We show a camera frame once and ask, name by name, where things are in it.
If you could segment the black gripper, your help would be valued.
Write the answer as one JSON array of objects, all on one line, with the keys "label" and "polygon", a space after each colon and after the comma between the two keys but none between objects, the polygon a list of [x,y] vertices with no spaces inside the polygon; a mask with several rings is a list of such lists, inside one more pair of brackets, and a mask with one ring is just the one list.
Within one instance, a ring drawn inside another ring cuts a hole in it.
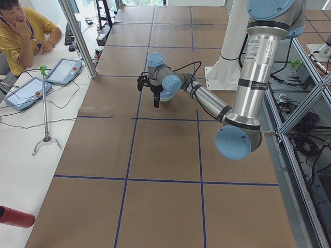
[{"label": "black gripper", "polygon": [[159,108],[160,104],[160,93],[163,91],[162,85],[151,85],[150,90],[154,93],[153,104],[155,108]]}]

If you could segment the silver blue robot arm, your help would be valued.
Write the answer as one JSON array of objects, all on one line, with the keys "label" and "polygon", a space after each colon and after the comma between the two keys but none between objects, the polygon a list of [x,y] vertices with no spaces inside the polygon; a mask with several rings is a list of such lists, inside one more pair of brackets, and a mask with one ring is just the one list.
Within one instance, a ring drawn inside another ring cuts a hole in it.
[{"label": "silver blue robot arm", "polygon": [[171,70],[160,53],[149,54],[148,74],[140,76],[138,88],[147,86],[151,89],[155,107],[159,106],[162,91],[173,94],[184,90],[223,124],[215,137],[218,151],[231,160],[244,159],[260,146],[263,139],[258,115],[278,45],[283,39],[302,34],[305,10],[305,1],[247,3],[247,50],[233,106],[219,99],[193,75]]}]

